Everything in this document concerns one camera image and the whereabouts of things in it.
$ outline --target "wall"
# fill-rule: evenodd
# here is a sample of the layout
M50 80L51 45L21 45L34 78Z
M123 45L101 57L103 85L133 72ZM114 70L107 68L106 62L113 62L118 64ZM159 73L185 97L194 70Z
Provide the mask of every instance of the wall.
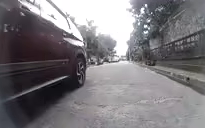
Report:
M191 0L180 9L180 13L172 16L165 24L162 30L163 43L169 43L205 28L205 0Z

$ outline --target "asphalt road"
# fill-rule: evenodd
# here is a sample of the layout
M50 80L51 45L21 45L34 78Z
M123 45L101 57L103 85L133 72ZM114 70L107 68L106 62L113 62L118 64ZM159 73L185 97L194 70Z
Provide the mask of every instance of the asphalt road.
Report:
M105 64L26 128L205 128L205 96L128 62Z

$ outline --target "parked car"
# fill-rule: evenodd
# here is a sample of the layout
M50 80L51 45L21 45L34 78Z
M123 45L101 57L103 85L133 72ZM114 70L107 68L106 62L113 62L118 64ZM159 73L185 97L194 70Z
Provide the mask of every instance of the parked car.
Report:
M110 62L119 62L120 58L118 56L113 56Z
M49 0L0 0L0 97L9 101L63 79L84 85L83 38Z

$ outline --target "tree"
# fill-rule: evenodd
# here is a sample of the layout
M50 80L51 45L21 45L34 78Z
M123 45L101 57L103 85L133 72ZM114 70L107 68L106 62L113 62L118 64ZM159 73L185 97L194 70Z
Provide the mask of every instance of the tree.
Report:
M185 0L130 0L132 7L128 9L135 22L133 32L129 39L130 51L132 44L142 49L142 56L150 59L149 40L160 35L161 27L168 21L168 18L174 13Z

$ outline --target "foliage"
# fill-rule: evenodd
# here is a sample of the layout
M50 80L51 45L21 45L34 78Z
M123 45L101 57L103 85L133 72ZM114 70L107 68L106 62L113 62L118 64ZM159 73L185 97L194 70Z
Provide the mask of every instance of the foliage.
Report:
M141 47L142 55L148 58L149 40L160 35L160 28L168 21L179 5L185 0L130 0L128 9L135 22L128 44L132 47Z
M75 22L75 17L67 14L72 22L78 27L84 41L87 43L87 53L88 56L98 56L103 58L105 56L116 53L114 47L116 46L116 41L106 34L97 35L97 26L94 25L93 20L86 20L86 25L78 25Z

